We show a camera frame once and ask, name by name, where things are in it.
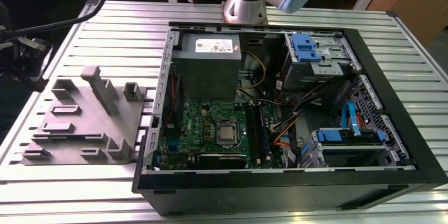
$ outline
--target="slotted table surface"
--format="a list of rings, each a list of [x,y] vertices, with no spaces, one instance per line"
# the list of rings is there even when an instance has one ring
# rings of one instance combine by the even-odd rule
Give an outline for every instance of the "slotted table surface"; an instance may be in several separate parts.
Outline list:
[[[81,15],[93,9],[86,4]],[[380,64],[437,160],[448,170],[448,83],[433,59],[402,26],[384,12],[301,9],[286,15],[268,8],[270,25],[356,28]],[[408,194],[368,210],[264,213],[226,216],[157,215],[130,192],[134,163],[128,165],[24,166],[21,153],[53,98],[56,78],[86,86],[84,65],[98,65],[114,86],[137,82],[149,89],[141,126],[149,125],[162,46],[169,21],[221,22],[218,5],[108,1],[100,13],[76,25],[57,52],[46,90],[33,93],[0,147],[0,222],[185,223],[437,223],[446,221],[448,187]]]

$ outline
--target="red cable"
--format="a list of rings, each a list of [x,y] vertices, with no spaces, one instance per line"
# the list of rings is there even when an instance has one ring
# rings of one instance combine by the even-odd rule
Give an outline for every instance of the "red cable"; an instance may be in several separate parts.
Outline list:
[[[176,105],[176,100],[174,100],[174,78],[172,76],[172,74],[169,75],[170,77],[170,100],[172,100],[172,108],[170,108],[170,112],[169,112],[169,116],[165,122],[165,126],[164,128],[166,128],[168,122],[170,120],[170,117],[173,116],[173,112],[174,112],[174,105]]]

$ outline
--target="motherboard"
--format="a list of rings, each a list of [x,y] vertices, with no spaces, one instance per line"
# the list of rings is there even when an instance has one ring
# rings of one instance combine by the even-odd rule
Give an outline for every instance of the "motherboard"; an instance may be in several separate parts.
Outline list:
[[[165,138],[160,169],[277,167],[268,144],[273,110],[270,104],[185,102],[181,135]]]

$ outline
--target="metal bracket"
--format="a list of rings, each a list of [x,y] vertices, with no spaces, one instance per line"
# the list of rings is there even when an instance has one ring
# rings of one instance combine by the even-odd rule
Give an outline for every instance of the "metal bracket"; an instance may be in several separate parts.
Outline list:
[[[344,76],[341,66],[336,62],[313,62],[310,67],[316,76]]]

